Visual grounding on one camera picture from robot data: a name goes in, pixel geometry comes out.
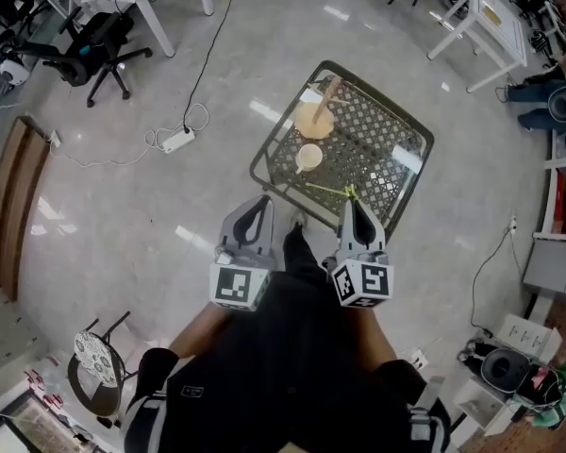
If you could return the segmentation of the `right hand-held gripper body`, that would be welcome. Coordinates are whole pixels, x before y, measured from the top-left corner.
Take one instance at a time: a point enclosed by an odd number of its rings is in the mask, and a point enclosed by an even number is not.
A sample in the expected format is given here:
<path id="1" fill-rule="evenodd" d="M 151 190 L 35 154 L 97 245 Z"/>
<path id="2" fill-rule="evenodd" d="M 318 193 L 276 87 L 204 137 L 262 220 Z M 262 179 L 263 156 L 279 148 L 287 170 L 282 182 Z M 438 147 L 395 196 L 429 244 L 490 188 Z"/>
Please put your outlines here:
<path id="1" fill-rule="evenodd" d="M 323 260 L 342 307 L 369 309 L 392 298 L 394 269 L 384 251 L 361 253 L 338 262 Z"/>

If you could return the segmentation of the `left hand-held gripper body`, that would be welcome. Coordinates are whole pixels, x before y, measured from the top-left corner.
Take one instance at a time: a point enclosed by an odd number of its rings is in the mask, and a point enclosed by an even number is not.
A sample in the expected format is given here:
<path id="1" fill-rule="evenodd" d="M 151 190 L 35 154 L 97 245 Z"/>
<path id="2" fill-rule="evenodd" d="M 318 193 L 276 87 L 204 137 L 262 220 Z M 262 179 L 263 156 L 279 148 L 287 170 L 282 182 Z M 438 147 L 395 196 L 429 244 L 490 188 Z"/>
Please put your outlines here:
<path id="1" fill-rule="evenodd" d="M 211 303 L 231 310 L 258 309 L 276 268 L 273 251 L 260 251 L 215 249 L 214 262 L 209 266 Z"/>

